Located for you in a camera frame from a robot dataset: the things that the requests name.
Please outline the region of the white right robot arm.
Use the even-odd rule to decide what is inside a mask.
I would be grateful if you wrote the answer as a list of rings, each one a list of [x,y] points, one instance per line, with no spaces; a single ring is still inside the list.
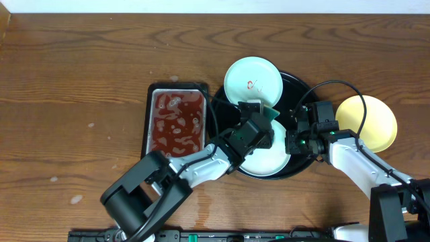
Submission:
[[[397,171],[370,151],[358,134],[340,130],[331,106],[307,104],[290,112],[286,153],[320,158],[342,171],[370,200],[368,225],[333,227],[338,241],[428,241],[429,180]]]

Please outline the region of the green and yellow sponge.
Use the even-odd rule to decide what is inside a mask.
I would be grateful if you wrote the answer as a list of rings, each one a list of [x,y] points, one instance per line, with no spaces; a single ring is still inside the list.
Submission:
[[[272,121],[272,120],[276,119],[279,115],[280,115],[279,111],[277,111],[273,108],[270,108],[267,105],[263,106],[263,116],[265,118],[267,118],[268,120]]]

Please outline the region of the mint plate with zigzag stain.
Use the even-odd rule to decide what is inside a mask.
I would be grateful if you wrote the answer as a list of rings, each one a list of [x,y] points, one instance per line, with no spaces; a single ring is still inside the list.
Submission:
[[[274,131],[273,144],[270,149],[255,149],[248,155],[240,169],[248,175],[267,177],[281,171],[290,160],[286,154],[286,129],[276,120],[271,122]]]

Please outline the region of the yellow plate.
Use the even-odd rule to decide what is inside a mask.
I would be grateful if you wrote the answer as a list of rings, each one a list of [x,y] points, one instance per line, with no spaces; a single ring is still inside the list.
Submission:
[[[392,110],[381,100],[364,95],[366,119],[360,139],[374,153],[386,150],[396,139],[398,125]],[[341,130],[358,131],[363,118],[363,104],[360,96],[346,99],[337,108],[335,120]]]

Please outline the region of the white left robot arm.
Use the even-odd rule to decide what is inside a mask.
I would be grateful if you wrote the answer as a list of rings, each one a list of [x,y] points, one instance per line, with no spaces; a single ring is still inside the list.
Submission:
[[[100,202],[127,241],[145,241],[194,187],[236,171],[255,149],[271,148],[273,137],[270,119],[253,112],[197,153],[166,158],[160,151],[149,152],[101,195]]]

